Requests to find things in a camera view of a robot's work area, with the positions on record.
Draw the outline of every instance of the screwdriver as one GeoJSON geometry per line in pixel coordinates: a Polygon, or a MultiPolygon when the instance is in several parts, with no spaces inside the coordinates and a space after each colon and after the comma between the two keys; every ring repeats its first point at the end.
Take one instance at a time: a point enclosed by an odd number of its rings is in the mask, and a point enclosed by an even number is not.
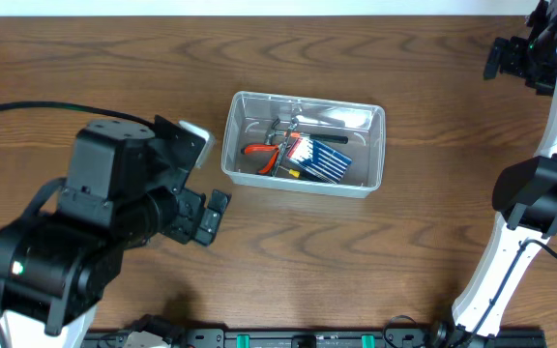
{"type": "Polygon", "coordinates": [[[316,177],[315,175],[307,173],[306,171],[299,172],[298,170],[285,168],[282,165],[280,165],[278,168],[286,171],[287,173],[289,173],[289,175],[291,175],[291,176],[293,176],[294,178],[297,178],[297,179],[299,179],[302,176],[302,178],[305,179],[305,180],[311,180],[311,181],[318,182],[318,183],[325,183],[325,181],[323,179],[320,179],[320,178],[316,177]]]}

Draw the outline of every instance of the clear plastic container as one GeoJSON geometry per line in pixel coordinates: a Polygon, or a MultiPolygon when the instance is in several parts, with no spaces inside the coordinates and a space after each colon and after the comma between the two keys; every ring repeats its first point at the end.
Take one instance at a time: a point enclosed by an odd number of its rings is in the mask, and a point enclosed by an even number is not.
{"type": "MultiPolygon", "coordinates": [[[[273,144],[282,140],[282,136],[276,136],[273,144]]],[[[365,198],[382,183],[385,143],[385,116],[380,106],[238,92],[227,118],[221,167],[238,185],[365,198]],[[285,170],[279,170],[276,177],[257,175],[272,154],[241,153],[249,144],[263,143],[266,131],[277,118],[277,129],[286,130],[294,108],[299,121],[296,131],[347,136],[347,144],[324,142],[353,160],[339,184],[296,179],[285,170]]],[[[281,164],[301,170],[287,159],[281,164]]]]}

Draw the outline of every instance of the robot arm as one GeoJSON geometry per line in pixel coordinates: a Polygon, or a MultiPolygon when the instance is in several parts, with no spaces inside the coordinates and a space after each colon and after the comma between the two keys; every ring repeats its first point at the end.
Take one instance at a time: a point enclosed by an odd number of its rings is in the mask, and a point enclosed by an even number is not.
{"type": "MultiPolygon", "coordinates": [[[[58,107],[28,101],[0,111],[58,107]]],[[[154,124],[97,120],[76,136],[68,177],[44,185],[21,217],[0,229],[0,336],[6,347],[79,347],[106,285],[120,273],[124,251],[161,233],[208,246],[230,200],[185,183],[213,137],[156,116],[154,124]],[[41,211],[59,192],[54,213],[41,211]]]]}
{"type": "Polygon", "coordinates": [[[495,76],[500,66],[502,73],[526,78],[526,84],[538,94],[550,94],[555,81],[553,102],[535,157],[507,168],[496,183],[493,206],[499,213],[491,239],[467,288],[453,304],[454,325],[459,331],[455,342],[465,333],[488,338],[498,334],[513,291],[541,249],[523,243],[538,240],[546,244],[557,232],[557,77],[552,80],[551,70],[557,69],[557,56],[547,52],[552,46],[557,52],[557,1],[548,7],[541,1],[530,20],[536,31],[532,40],[496,40],[485,78],[495,76]],[[535,20],[547,20],[549,25],[535,20]],[[490,69],[492,60],[495,71],[490,69]]]}

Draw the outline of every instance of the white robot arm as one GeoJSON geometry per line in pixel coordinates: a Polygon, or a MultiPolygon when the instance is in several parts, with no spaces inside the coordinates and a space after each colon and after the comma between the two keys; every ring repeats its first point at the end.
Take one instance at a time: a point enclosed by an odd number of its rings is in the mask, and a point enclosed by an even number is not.
{"type": "MultiPolygon", "coordinates": [[[[545,134],[535,157],[551,159],[557,156],[557,79],[553,102],[545,134]]],[[[495,337],[500,330],[502,314],[509,302],[513,291],[521,280],[530,262],[534,259],[541,247],[531,244],[518,254],[520,246],[528,240],[538,240],[546,244],[555,230],[543,231],[537,224],[532,226],[518,225],[510,228],[508,218],[502,213],[497,213],[491,239],[486,247],[483,258],[469,285],[464,292],[454,301],[453,319],[456,326],[465,332],[477,334],[482,337],[495,337]],[[515,257],[518,257],[508,279],[502,286],[507,270],[511,267],[515,257]]]]}
{"type": "Polygon", "coordinates": [[[79,348],[94,321],[96,309],[94,305],[62,328],[62,332],[56,336],[44,333],[42,321],[12,310],[4,311],[0,318],[0,327],[10,348],[79,348]]]}

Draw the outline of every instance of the white wall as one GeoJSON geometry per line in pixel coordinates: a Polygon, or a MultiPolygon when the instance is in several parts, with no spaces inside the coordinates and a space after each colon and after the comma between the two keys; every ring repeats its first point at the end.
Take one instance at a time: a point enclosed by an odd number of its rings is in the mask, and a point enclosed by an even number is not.
{"type": "Polygon", "coordinates": [[[527,15],[538,0],[0,0],[0,15],[527,15]]]}

